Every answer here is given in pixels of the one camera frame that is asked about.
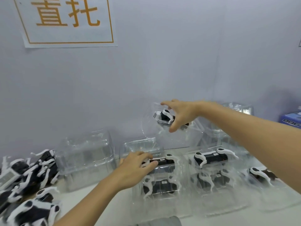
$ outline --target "blue box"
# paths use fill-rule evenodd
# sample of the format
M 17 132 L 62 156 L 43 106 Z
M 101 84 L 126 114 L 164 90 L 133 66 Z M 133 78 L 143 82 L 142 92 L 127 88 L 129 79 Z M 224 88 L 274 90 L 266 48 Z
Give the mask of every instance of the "blue box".
M 279 123 L 301 129 L 301 112 L 290 113 L 280 117 Z

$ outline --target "hand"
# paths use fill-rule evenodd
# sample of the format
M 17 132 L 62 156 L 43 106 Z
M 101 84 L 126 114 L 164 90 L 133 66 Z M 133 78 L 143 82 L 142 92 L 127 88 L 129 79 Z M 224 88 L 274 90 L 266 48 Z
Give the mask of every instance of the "hand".
M 182 125 L 185 125 L 197 118 L 198 103 L 199 102 L 183 102 L 177 99 L 161 102 L 161 105 L 167 105 L 168 109 L 175 111 L 175 120 L 169 128 L 169 132 L 175 132 Z
M 137 185 L 149 172 L 156 168 L 157 161 L 141 167 L 145 159 L 152 159 L 153 156 L 145 152 L 130 152 L 125 159 L 120 159 L 119 167 L 111 174 L 118 179 L 118 190 L 124 190 Z

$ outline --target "orange chinese character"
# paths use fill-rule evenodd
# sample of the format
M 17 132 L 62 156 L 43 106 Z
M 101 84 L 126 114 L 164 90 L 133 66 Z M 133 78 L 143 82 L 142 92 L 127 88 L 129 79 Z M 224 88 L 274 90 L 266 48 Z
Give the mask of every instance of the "orange chinese character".
M 57 7 L 49 6 L 61 6 L 60 3 L 48 2 L 49 0 L 44 0 L 44 2 L 32 2 L 32 5 L 43 5 L 44 7 L 37 7 L 42 23 L 37 23 L 37 26 L 68 26 L 67 24 L 62 24 L 60 14 Z
M 78 5 L 77 1 L 74 1 L 74 0 L 66 1 L 67 5 L 71 5 L 72 6 L 72 13 L 69 14 L 69 17 L 73 17 L 74 16 L 75 24 L 73 24 L 73 26 L 74 27 L 79 26 L 78 19 L 77 19 L 77 14 L 79 12 L 87 14 L 87 20 L 88 20 L 88 24 L 90 26 L 99 26 L 100 25 L 100 21 L 99 20 L 97 20 L 96 23 L 92 23 L 91 19 L 90 19 L 90 12 L 97 10 L 97 7 L 89 9 L 87 0 L 84 0 L 84 3 L 85 3 L 85 9 L 84 10 L 79 10 L 79 9 L 75 8 L 75 5 Z

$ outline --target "forearm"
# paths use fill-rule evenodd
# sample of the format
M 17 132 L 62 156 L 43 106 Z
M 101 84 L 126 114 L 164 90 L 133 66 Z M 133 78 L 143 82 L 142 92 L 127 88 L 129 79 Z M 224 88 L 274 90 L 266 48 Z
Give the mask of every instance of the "forearm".
M 80 203 L 63 216 L 55 226 L 93 226 L 118 193 L 117 179 L 110 175 L 103 179 Z
M 301 130 L 247 115 L 216 103 L 198 102 L 205 117 L 245 147 L 289 186 L 301 193 Z

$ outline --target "orange border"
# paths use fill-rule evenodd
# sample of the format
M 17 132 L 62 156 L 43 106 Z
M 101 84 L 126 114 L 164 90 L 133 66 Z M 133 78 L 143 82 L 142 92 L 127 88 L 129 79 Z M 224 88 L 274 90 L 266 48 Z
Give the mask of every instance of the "orange border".
M 13 0 L 13 1 L 14 1 L 14 3 L 15 3 L 16 8 L 17 8 L 17 11 L 18 11 L 20 20 L 21 20 L 21 22 L 22 22 L 22 25 L 23 25 L 23 28 L 24 28 L 24 31 L 25 31 L 25 34 L 26 34 L 26 37 L 27 37 L 27 40 L 28 40 L 28 43 L 29 43 L 29 44 L 104 44 L 104 43 L 114 43 L 113 29 L 112 29 L 112 22 L 111 22 L 111 14 L 110 14 L 110 6 L 109 6 L 109 0 L 107 0 L 107 3 L 108 3 L 108 11 L 109 11 L 109 19 L 110 19 L 110 26 L 111 26 L 112 41 L 110 41 L 110 42 L 44 42 L 44 43 L 30 42 L 29 37 L 28 37 L 28 34 L 27 34 L 27 31 L 26 31 L 26 28 L 25 28 L 25 26 L 24 26 L 24 23 L 23 23 L 21 14 L 20 14 L 20 11 L 19 11 L 19 9 L 18 9 L 18 5 L 17 5 L 17 3 L 16 3 L 16 0 Z

